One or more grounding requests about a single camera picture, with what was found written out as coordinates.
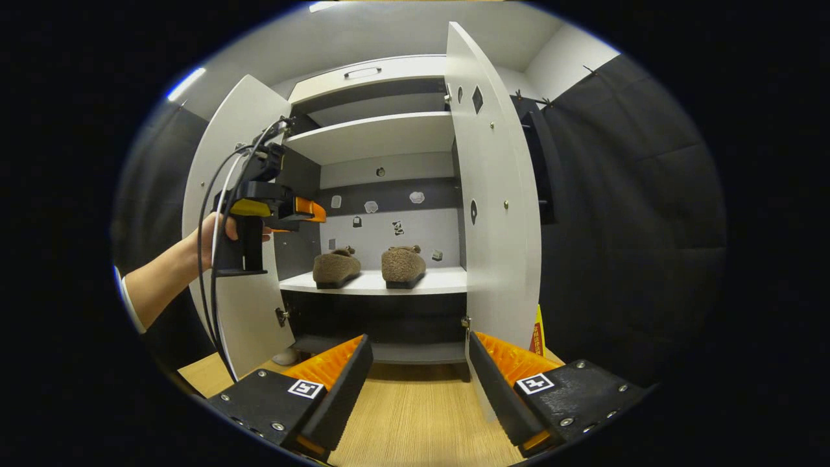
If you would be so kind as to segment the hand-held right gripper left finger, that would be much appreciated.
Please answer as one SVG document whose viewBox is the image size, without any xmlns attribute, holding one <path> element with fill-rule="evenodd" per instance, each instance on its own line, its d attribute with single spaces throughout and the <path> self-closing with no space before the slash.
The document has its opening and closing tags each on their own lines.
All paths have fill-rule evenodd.
<svg viewBox="0 0 830 467">
<path fill-rule="evenodd" d="M 282 373 L 260 368 L 208 398 L 238 428 L 313 463 L 326 463 L 343 437 L 370 373 L 366 334 Z"/>
</svg>

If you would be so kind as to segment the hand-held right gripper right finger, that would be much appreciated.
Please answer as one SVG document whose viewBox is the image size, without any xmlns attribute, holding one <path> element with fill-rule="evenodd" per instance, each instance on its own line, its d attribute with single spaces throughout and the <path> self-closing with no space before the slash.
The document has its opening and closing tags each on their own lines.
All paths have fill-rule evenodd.
<svg viewBox="0 0 830 467">
<path fill-rule="evenodd" d="M 648 394 L 590 361 L 555 363 L 483 332 L 468 333 L 468 357 L 496 420 L 526 459 L 583 440 Z"/>
</svg>

